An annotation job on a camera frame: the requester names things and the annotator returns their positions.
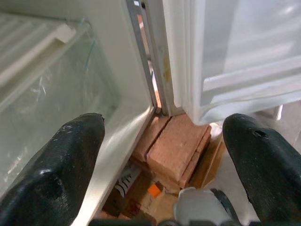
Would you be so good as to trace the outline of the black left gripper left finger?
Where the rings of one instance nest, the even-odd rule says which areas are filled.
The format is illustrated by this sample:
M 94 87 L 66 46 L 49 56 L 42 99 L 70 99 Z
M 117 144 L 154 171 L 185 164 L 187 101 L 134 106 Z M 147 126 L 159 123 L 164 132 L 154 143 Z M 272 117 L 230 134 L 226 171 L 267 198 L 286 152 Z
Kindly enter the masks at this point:
M 86 113 L 65 123 L 1 196 L 1 225 L 71 225 L 81 208 L 104 136 L 101 114 Z

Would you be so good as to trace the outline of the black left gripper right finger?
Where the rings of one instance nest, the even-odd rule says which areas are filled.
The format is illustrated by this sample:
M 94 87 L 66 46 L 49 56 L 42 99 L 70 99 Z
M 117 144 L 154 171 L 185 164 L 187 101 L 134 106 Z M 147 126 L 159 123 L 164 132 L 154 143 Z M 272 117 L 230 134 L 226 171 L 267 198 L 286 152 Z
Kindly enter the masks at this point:
M 276 130 L 245 114 L 228 116 L 223 139 L 261 222 L 301 221 L 301 155 Z

